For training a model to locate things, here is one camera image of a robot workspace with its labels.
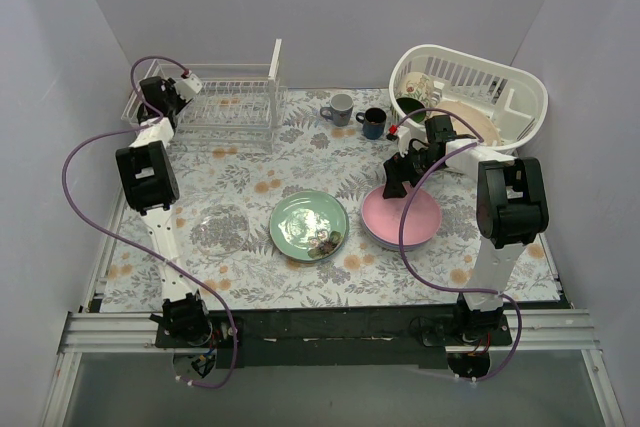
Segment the green plate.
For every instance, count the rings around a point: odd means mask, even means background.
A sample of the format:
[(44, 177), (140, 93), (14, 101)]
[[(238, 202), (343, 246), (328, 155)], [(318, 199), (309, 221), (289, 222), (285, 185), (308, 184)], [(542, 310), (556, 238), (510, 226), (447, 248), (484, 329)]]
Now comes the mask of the green plate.
[(348, 214), (333, 196), (303, 190), (282, 199), (269, 219), (274, 246), (300, 263), (328, 259), (344, 244), (350, 230)]

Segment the white wire dish rack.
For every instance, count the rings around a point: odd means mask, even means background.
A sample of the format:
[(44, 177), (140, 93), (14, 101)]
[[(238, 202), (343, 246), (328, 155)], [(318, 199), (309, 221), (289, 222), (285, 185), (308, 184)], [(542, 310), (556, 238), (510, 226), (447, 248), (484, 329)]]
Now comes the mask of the white wire dish rack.
[(187, 63), (202, 81), (201, 92), (180, 113), (174, 142), (193, 148), (234, 146), (269, 152), (282, 122), (287, 88), (268, 78), (266, 63)]

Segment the clear glass plate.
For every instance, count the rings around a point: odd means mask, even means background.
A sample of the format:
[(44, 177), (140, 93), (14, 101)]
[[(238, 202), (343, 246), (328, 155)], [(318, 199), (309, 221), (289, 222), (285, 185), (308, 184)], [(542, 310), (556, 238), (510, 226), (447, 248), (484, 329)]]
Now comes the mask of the clear glass plate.
[(239, 206), (218, 204), (202, 211), (189, 238), (203, 255), (219, 257), (240, 250), (249, 231), (249, 219)]

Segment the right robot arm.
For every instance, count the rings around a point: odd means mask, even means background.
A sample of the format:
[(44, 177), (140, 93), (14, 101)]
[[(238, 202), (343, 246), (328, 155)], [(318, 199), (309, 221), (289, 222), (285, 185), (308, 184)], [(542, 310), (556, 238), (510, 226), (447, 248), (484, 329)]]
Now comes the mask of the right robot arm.
[(401, 123), (390, 127), (387, 137), (397, 141), (399, 150), (383, 164), (383, 196), (412, 203), (426, 180), (445, 167), (475, 180), (481, 246), (472, 276), (465, 287), (454, 289), (452, 313), (423, 335), (434, 345), (471, 345), (503, 328), (504, 304), (510, 299), (505, 289), (516, 261), (549, 224), (543, 176), (537, 159), (496, 152), (474, 128), (457, 133), (455, 114), (439, 108), (428, 114), (425, 141), (412, 137)]

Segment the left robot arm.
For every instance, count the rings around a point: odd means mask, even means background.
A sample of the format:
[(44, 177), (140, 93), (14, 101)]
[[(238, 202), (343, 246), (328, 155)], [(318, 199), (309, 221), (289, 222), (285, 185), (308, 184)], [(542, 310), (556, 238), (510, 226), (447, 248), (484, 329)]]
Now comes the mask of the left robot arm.
[(173, 228), (173, 205), (180, 197), (167, 147), (175, 135), (178, 115), (200, 93), (203, 84), (190, 71), (177, 80), (161, 76), (140, 81), (143, 101), (137, 108), (141, 130), (115, 158), (129, 207), (145, 224), (158, 262), (162, 284), (162, 314), (152, 315), (165, 333), (190, 346), (205, 345), (213, 324), (207, 317), (198, 286), (175, 270), (182, 263)]

